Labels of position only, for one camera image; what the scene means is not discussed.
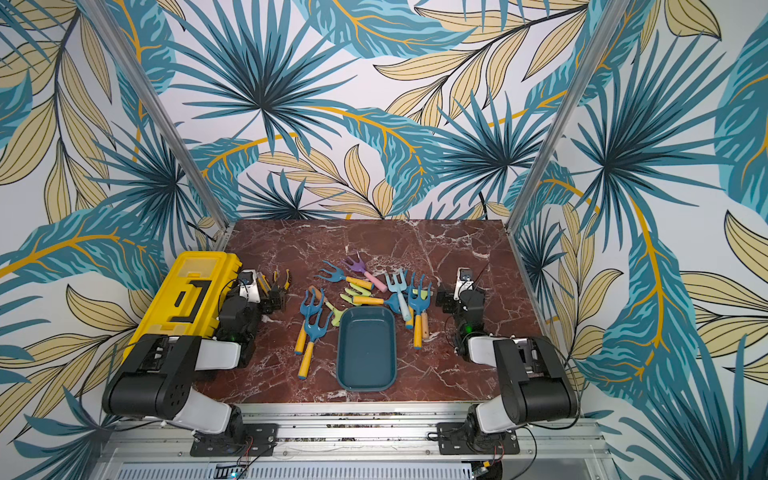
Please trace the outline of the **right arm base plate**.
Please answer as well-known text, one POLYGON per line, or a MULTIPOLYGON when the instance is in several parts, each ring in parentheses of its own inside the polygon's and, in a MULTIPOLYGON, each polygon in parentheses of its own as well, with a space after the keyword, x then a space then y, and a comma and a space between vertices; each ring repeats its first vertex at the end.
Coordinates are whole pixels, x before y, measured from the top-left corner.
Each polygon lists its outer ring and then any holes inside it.
POLYGON ((484 433, 467 422, 441 422, 429 434, 438 443, 441 455, 515 455, 520 453, 513 433, 484 433))

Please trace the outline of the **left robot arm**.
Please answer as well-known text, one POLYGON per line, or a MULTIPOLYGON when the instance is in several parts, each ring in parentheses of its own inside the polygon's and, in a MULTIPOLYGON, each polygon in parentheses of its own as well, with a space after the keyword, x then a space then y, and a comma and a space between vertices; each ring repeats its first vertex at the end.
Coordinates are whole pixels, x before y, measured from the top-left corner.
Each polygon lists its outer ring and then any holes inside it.
POLYGON ((103 411, 165 421, 200 439, 244 443, 239 408, 194 384, 203 371, 248 365, 263 316, 284 308, 290 282, 241 265, 172 268, 107 383, 103 411))

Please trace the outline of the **yellow utility knife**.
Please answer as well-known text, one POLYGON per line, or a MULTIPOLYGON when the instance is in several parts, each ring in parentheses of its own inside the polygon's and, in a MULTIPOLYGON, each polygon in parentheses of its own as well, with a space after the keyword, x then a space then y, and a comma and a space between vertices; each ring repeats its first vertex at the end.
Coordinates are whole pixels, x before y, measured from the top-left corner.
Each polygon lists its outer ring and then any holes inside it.
POLYGON ((270 286, 269 282, 266 280, 266 277, 261 272, 257 273, 257 283, 258 283, 259 288, 261 289, 261 291, 265 295, 268 295, 270 290, 271 290, 271 286, 270 286))

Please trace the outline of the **right metal corner post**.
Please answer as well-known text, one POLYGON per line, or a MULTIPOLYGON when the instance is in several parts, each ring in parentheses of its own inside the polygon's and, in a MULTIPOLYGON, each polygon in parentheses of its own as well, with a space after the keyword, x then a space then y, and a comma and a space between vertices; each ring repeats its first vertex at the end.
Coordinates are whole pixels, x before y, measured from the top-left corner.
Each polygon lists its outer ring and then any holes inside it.
POLYGON ((512 209, 506 224, 506 232, 509 236, 512 236, 520 226, 527 204, 535 195, 537 185, 545 173, 547 162, 554 153, 557 142, 561 138, 570 116, 577 108, 591 77, 595 73, 602 53, 610 43, 627 5, 628 1, 610 1, 606 5, 600 23, 597 25, 596 31, 586 47, 584 59, 574 73, 569 89, 565 93, 551 127, 547 132, 547 136, 528 172, 526 182, 516 199, 515 207, 512 209))

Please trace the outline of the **teal rake wooden handle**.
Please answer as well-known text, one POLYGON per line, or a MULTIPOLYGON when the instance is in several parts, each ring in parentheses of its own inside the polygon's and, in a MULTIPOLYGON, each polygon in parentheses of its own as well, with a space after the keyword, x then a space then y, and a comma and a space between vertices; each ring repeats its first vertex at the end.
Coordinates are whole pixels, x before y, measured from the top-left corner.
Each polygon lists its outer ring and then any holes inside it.
POLYGON ((414 326, 418 331, 416 338, 419 339, 420 344, 429 336, 427 309, 430 305, 431 286, 423 287, 424 278, 425 276, 421 277, 418 288, 413 286, 411 289, 412 308, 416 314, 414 326))

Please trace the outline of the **yellow toolbox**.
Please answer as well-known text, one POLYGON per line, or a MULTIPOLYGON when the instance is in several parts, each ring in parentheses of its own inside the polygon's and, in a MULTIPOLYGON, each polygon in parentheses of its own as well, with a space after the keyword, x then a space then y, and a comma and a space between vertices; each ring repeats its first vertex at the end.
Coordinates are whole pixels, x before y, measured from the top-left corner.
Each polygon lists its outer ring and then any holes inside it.
POLYGON ((216 357, 206 369, 232 369, 247 364, 253 304, 241 295, 242 263, 233 253, 189 251, 180 254, 123 353, 127 359, 141 337, 193 336, 235 343, 239 353, 232 361, 216 357))

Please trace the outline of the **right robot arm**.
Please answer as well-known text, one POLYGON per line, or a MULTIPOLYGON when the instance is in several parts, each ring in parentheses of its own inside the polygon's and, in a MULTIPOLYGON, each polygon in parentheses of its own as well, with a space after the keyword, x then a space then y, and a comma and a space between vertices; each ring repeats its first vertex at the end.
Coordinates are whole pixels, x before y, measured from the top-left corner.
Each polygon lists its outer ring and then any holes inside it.
POLYGON ((464 360, 495 369, 500 394, 469 408, 461 427, 468 440, 485 440, 531 422, 576 418, 579 402, 558 351, 542 336, 494 336, 484 326, 486 292, 467 267, 452 291, 438 289, 435 304, 456 330, 451 344, 464 360))

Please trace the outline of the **aluminium rail frame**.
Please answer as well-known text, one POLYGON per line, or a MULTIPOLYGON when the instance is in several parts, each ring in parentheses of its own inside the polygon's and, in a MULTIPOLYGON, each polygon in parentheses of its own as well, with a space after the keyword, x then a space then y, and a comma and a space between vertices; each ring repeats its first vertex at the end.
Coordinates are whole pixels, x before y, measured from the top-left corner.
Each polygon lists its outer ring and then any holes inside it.
POLYGON ((244 404, 249 455, 198 452, 190 433, 125 422, 93 479, 616 479, 592 419, 527 426, 503 445, 459 441, 467 402, 244 404))

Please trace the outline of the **light blue fork rake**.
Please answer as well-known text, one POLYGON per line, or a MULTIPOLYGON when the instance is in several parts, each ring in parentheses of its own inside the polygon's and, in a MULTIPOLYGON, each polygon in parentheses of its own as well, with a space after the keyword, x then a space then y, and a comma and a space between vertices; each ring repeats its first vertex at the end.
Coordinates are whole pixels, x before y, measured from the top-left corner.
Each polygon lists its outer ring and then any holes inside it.
POLYGON ((392 275, 386 274, 385 281, 388 290, 392 293, 387 304, 393 308, 395 313, 399 313, 403 317, 403 320, 407 325, 411 325, 413 315, 410 312, 405 299, 405 293, 407 291, 405 272, 400 268, 392 275))

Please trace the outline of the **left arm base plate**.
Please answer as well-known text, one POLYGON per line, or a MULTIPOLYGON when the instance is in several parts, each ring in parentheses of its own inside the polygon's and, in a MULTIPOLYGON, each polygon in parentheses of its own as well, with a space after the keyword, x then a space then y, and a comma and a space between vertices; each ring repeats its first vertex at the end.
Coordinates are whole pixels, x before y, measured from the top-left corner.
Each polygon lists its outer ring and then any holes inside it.
POLYGON ((276 444, 276 423, 243 424, 220 434, 196 433, 190 450, 192 457, 269 457, 276 444))

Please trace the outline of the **teal claw rake yellow handle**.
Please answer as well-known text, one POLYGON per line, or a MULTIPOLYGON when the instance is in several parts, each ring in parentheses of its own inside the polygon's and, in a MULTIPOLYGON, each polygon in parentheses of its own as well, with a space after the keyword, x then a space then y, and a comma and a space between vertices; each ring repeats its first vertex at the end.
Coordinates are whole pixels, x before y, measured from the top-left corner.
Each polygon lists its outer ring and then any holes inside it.
POLYGON ((413 320, 413 346, 416 350, 421 350, 423 346, 423 312, 425 310, 425 299, 421 291, 413 285, 408 287, 409 307, 414 310, 413 320))

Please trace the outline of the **metal corner post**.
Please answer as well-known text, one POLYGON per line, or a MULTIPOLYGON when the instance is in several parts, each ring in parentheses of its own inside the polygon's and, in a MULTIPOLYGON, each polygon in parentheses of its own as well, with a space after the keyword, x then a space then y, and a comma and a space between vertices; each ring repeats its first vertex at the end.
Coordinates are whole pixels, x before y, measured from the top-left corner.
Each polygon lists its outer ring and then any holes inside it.
POLYGON ((190 183, 197 190, 205 209, 218 227, 226 231, 229 227, 226 215, 206 184, 201 171, 197 168, 140 61, 130 52, 128 39, 120 31, 115 17, 108 11, 104 1, 84 0, 80 2, 80 5, 83 12, 94 22, 97 33, 111 51, 121 71, 132 84, 138 99, 145 105, 156 128, 165 138, 180 166, 186 172, 190 183))
POLYGON ((520 226, 527 204, 535 195, 537 185, 545 173, 547 162, 554 153, 557 142, 561 138, 570 116, 577 108, 591 77, 595 73, 602 53, 610 43, 627 5, 628 1, 610 1, 606 5, 600 23, 597 25, 596 31, 586 47, 584 59, 574 73, 569 89, 565 93, 551 127, 547 132, 547 136, 528 172, 526 182, 516 199, 515 207, 512 209, 506 224, 506 232, 509 236, 512 236, 520 226))

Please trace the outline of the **yellow handled pliers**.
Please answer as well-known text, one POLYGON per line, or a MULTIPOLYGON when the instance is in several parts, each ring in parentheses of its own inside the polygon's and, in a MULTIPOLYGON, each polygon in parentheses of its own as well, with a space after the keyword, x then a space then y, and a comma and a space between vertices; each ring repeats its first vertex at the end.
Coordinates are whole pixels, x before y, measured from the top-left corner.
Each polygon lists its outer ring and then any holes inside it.
POLYGON ((275 270, 273 272, 272 290, 275 292, 287 292, 291 284, 291 273, 289 269, 284 271, 275 270))

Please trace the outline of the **teal storage tray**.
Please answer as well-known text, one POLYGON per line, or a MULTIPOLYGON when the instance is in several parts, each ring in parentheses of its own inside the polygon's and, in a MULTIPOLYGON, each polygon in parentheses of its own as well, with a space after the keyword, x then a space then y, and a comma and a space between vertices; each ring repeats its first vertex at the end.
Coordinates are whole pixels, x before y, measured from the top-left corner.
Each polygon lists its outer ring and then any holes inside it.
POLYGON ((342 315, 336 377, 353 392, 382 392, 395 383, 395 317, 387 308, 358 306, 342 315))

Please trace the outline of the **green rake wooden handle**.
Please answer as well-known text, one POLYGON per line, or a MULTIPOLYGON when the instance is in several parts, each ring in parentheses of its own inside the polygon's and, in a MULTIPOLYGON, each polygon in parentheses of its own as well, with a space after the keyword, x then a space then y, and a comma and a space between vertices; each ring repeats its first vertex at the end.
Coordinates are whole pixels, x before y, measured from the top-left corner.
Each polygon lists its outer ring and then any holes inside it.
POLYGON ((341 324, 341 318, 344 313, 344 310, 340 310, 336 308, 334 305, 332 305, 328 300, 324 301, 324 305, 328 307, 331 311, 331 325, 333 327, 339 327, 341 324))

